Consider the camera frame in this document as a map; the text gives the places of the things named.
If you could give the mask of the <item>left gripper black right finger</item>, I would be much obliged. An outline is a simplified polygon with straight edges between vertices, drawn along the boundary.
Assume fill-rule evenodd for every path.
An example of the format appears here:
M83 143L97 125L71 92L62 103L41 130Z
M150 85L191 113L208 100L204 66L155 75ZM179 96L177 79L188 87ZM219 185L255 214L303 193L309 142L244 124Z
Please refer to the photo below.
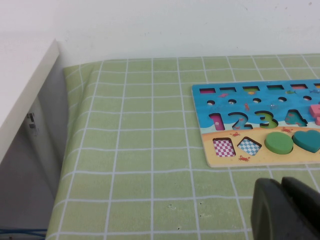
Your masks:
M302 226L298 228L300 233L302 233L302 228L304 228L304 232L308 230L310 235L312 235L307 236L306 233L303 233L302 235L306 237L306 240L311 240L312 238L319 240L320 193L294 177L283 177L281 186L289 196L293 204L293 209L302 222Z

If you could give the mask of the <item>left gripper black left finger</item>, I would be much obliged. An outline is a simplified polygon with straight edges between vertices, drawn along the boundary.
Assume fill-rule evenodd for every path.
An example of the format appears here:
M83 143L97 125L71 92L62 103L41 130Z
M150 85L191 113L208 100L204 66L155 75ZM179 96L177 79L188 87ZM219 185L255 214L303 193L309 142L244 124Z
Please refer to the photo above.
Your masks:
M250 214L255 240L306 240L312 237L308 229L302 233L302 222L294 210L291 199L282 187L282 182L259 178L255 181Z

